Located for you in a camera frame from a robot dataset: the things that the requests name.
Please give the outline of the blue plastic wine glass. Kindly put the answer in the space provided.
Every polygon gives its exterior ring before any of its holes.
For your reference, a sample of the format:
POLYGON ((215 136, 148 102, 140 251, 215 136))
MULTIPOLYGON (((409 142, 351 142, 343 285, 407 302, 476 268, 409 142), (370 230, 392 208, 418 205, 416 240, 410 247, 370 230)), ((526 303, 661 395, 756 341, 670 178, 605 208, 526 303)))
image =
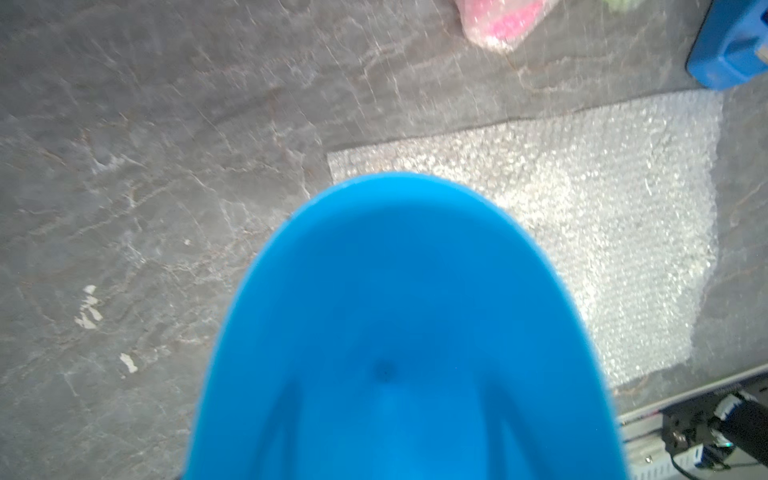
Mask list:
POLYGON ((584 324, 536 243, 440 178, 358 177, 268 241, 186 479, 624 479, 584 324))

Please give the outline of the blue tape dispenser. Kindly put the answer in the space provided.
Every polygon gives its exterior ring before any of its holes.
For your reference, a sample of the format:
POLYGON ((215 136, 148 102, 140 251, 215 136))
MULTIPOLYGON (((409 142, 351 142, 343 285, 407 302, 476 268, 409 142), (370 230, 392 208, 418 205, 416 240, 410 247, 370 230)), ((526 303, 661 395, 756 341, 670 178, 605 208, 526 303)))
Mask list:
POLYGON ((687 72, 715 91, 767 72, 767 0, 714 0, 686 62, 687 72))

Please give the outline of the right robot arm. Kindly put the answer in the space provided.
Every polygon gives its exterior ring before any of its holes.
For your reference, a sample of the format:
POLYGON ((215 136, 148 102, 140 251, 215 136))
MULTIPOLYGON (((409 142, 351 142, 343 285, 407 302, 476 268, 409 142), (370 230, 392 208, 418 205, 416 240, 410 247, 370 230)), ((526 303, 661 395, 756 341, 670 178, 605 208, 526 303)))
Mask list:
POLYGON ((767 406, 744 390, 717 400, 690 400, 663 412, 662 440, 674 471, 694 479, 696 469, 729 471, 741 450, 767 465, 767 406))

